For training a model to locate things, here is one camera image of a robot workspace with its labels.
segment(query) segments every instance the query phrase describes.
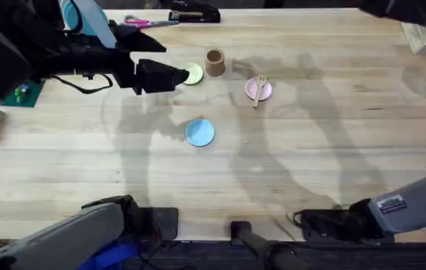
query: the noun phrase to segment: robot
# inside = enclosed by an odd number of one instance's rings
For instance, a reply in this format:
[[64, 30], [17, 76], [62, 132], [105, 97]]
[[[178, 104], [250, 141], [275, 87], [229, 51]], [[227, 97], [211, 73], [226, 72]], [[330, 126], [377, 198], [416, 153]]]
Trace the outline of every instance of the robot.
[[[140, 30], [98, 19], [92, 0], [70, 0], [96, 31], [82, 34], [83, 19], [71, 30], [56, 0], [0, 0], [0, 103], [25, 80], [59, 79], [58, 74], [112, 74], [121, 88], [137, 95], [174, 91], [188, 78], [179, 70], [148, 59], [136, 64], [134, 51], [165, 52], [166, 48]], [[364, 0], [360, 9], [426, 26], [426, 0]], [[84, 89], [59, 79], [84, 94]], [[33, 235], [0, 247], [0, 269], [77, 269], [92, 254], [117, 239], [173, 240], [178, 209], [140, 208], [131, 196], [106, 198]], [[426, 178], [377, 197], [363, 199], [347, 210], [305, 209], [292, 216], [305, 236], [343, 242], [378, 242], [394, 234], [426, 227]], [[247, 221], [231, 223], [232, 240], [246, 245], [270, 269], [309, 269], [288, 244], [266, 241], [251, 232]]]

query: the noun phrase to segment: small plate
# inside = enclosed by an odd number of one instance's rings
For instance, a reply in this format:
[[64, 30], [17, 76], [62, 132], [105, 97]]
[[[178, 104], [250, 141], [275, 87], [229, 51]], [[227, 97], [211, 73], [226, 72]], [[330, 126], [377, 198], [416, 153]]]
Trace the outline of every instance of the small plate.
[[210, 121], [197, 119], [188, 124], [184, 131], [184, 135], [192, 146], [207, 146], [215, 138], [215, 128]]
[[185, 70], [190, 72], [190, 76], [188, 76], [188, 79], [183, 82], [185, 85], [196, 85], [203, 79], [203, 69], [198, 64], [190, 63], [185, 68]]
[[[257, 89], [258, 89], [258, 78], [249, 79], [244, 85], [244, 91], [246, 92], [246, 95], [252, 100], [254, 100], [255, 96], [257, 95]], [[272, 84], [269, 81], [266, 81], [265, 86], [263, 86], [263, 90], [259, 94], [259, 101], [267, 100], [272, 95], [272, 92], [273, 92]]]

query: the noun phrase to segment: wooden cylinder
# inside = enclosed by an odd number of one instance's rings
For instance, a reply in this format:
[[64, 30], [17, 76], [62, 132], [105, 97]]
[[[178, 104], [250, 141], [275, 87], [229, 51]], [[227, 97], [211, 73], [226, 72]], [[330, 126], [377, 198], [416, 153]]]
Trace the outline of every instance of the wooden cylinder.
[[206, 54], [205, 71], [211, 77], [218, 77], [225, 72], [225, 55], [219, 49], [212, 49]]

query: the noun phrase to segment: wooden fork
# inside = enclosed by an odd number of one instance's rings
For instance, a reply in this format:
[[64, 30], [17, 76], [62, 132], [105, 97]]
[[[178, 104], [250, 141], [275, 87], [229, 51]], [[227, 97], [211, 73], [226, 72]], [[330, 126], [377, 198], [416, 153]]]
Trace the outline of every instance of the wooden fork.
[[255, 99], [253, 100], [253, 108], [257, 108], [258, 107], [258, 101], [260, 101], [260, 94], [261, 91], [263, 90], [263, 86], [265, 86], [266, 84], [266, 76], [265, 75], [259, 75], [258, 76], [258, 89], [256, 90], [256, 95], [255, 95]]

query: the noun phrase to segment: stapler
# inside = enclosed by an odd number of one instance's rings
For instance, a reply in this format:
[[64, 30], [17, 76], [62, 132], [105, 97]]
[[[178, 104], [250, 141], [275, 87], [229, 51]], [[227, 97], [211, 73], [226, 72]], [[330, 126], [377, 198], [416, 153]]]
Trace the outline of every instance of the stapler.
[[220, 11], [209, 4], [195, 1], [173, 0], [168, 20], [180, 23], [220, 23]]

